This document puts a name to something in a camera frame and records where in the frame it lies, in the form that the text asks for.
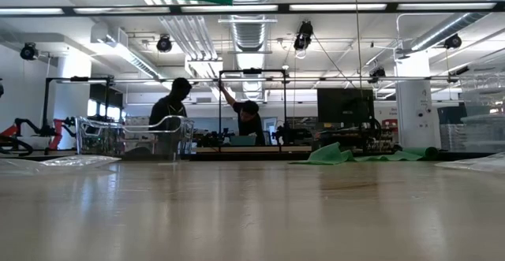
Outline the dark green bandage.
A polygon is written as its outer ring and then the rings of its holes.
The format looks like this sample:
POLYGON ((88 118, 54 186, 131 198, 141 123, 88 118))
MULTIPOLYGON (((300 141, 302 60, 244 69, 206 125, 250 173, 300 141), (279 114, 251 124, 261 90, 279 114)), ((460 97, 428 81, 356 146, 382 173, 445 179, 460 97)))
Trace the dark green bandage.
POLYGON ((341 151, 340 143, 334 143, 313 151, 300 165, 338 165, 344 162, 398 162, 398 161, 436 161, 439 150, 435 147, 402 147, 390 155, 370 155, 355 157, 350 150, 341 151))

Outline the person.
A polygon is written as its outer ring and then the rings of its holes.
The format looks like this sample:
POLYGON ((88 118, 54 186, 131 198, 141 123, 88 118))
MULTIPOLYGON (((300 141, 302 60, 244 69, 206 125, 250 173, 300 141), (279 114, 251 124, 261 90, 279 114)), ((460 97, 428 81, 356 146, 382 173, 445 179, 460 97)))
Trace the person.
POLYGON ((180 117, 187 117, 182 101, 189 95, 192 85, 185 78, 174 80, 169 95, 162 97, 152 107, 149 117, 150 131, 175 131, 180 117))
POLYGON ((232 107, 234 112, 238 114, 239 135, 249 136, 250 134, 254 134, 256 136, 255 145, 264 146, 265 138, 258 104, 251 100, 238 102, 221 83, 218 84, 218 87, 223 93, 226 102, 232 107))

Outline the black monitor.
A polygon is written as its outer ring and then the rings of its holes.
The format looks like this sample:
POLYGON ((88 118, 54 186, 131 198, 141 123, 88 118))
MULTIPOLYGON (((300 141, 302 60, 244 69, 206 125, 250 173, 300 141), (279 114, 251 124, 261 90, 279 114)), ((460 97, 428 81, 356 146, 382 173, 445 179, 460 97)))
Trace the black monitor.
POLYGON ((372 90, 357 88, 321 88, 317 90, 319 123, 359 124, 374 115, 372 90))

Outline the white ceiling pipes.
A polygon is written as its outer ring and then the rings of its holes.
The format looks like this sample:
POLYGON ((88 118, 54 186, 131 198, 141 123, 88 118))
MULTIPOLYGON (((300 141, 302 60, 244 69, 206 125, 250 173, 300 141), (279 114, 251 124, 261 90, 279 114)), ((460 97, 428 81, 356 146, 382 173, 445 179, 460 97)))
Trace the white ceiling pipes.
POLYGON ((191 61, 217 61, 217 50, 202 16, 158 17, 168 36, 191 61))

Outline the clear plastic container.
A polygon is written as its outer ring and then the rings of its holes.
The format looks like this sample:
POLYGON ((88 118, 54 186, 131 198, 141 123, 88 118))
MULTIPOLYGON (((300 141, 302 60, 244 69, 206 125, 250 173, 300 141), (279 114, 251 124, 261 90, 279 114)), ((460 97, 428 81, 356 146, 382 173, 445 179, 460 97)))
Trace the clear plastic container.
POLYGON ((153 125, 148 117, 128 117, 122 122, 78 117, 77 153, 176 162, 192 154, 193 125, 187 117, 174 115, 153 125))

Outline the white building column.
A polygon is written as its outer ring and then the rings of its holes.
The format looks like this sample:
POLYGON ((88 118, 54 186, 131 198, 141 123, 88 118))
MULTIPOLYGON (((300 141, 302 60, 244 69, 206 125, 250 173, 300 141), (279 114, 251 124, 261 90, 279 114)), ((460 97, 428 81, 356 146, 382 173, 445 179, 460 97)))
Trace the white building column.
MULTIPOLYGON (((86 55, 70 54, 58 59, 56 77, 90 77, 92 62, 86 55)), ((53 119, 86 116, 88 113, 89 84, 54 83, 53 119)))
POLYGON ((431 75, 427 51, 396 62, 399 143, 402 147, 436 147, 436 108, 432 105, 431 75))

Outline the black overhead light bar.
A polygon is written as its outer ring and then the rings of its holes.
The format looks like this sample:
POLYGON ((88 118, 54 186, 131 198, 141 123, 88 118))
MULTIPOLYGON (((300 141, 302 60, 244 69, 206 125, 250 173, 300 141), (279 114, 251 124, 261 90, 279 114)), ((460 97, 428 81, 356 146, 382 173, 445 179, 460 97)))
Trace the black overhead light bar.
POLYGON ((52 6, 0 7, 0 17, 138 17, 180 15, 351 14, 351 13, 505 13, 505 1, 271 3, 235 6, 52 6))

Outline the clear plastic bag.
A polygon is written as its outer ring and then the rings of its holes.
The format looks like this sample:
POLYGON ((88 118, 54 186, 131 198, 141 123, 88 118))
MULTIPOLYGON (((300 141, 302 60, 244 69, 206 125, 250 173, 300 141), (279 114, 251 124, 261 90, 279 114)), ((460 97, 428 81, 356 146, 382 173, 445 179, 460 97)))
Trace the clear plastic bag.
POLYGON ((41 162, 18 158, 0 158, 0 175, 75 173, 108 166, 120 160, 120 158, 103 155, 65 156, 41 162))
POLYGON ((505 152, 496 153, 483 158, 462 159, 453 162, 439 162, 436 166, 455 170, 474 170, 505 174, 505 152))

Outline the stack of clear bins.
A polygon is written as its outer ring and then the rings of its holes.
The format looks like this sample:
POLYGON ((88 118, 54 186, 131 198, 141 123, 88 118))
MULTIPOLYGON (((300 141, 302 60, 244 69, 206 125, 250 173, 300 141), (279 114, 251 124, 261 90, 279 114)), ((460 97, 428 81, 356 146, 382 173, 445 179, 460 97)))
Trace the stack of clear bins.
POLYGON ((505 152, 505 62, 468 65, 454 75, 458 106, 437 109, 440 139, 452 152, 505 152))

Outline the white rectangular air duct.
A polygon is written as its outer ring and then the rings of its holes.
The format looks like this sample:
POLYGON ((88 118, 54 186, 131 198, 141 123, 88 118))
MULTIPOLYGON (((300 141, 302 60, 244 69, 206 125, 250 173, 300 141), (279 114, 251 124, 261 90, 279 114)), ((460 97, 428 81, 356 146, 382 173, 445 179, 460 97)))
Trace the white rectangular air duct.
POLYGON ((189 76, 183 55, 179 51, 161 55, 152 33, 135 36, 99 22, 91 28, 87 48, 92 51, 92 75, 113 77, 119 91, 167 93, 173 79, 189 76))

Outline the silver round air duct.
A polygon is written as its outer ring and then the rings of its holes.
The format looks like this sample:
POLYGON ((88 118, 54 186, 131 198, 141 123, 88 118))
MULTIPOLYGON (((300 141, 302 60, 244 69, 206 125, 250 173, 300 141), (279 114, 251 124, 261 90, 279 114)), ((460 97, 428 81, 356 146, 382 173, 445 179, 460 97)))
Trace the silver round air duct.
POLYGON ((406 54, 427 50, 484 19, 489 14, 490 12, 437 13, 437 15, 447 15, 447 17, 413 40, 406 49, 406 54))

